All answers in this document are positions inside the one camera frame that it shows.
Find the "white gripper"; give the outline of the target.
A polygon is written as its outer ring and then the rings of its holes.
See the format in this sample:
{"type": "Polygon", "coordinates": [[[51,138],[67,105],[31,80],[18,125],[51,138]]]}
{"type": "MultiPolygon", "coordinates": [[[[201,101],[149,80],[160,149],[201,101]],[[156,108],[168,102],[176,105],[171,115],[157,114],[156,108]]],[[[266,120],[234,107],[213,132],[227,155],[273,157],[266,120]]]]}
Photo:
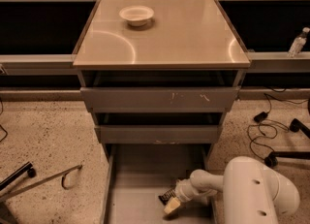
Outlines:
{"type": "Polygon", "coordinates": [[[181,203],[190,202],[194,199],[195,188],[189,179],[179,180],[175,186],[175,196],[168,200],[164,207],[165,215],[170,215],[174,213],[177,209],[181,207],[181,203]]]}

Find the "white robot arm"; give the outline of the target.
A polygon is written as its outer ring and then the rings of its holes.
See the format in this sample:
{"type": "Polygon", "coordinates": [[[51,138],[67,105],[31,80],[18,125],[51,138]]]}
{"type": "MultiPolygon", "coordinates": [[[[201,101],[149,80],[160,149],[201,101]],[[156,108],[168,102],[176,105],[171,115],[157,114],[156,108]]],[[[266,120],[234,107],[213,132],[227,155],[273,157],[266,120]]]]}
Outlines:
{"type": "Polygon", "coordinates": [[[223,194],[225,224],[278,224],[279,215],[294,214],[300,204],[299,192],[287,177],[246,156],[232,159],[221,176],[192,171],[159,200],[171,215],[187,202],[203,203],[218,192],[223,194]]]}

